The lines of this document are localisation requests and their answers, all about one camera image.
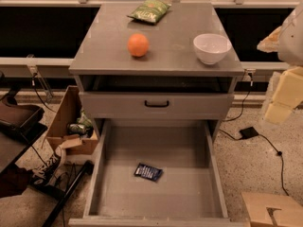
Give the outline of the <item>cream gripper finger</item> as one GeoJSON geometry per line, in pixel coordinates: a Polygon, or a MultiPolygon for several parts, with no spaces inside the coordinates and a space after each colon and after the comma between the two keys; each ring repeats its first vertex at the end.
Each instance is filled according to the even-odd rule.
{"type": "Polygon", "coordinates": [[[273,102],[277,105],[294,109],[302,101],[303,68],[297,66],[282,73],[273,95],[273,102]]]}
{"type": "Polygon", "coordinates": [[[270,102],[265,112],[264,119],[272,124],[279,125],[283,123],[293,112],[292,108],[285,105],[270,102]]]}

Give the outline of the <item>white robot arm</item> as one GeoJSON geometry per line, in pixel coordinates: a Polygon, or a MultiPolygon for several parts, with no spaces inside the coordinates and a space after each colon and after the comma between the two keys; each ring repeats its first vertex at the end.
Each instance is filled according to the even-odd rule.
{"type": "Polygon", "coordinates": [[[290,65],[278,79],[263,120],[279,125],[303,102],[303,4],[300,3],[281,26],[260,41],[257,50],[276,52],[290,65]]]}

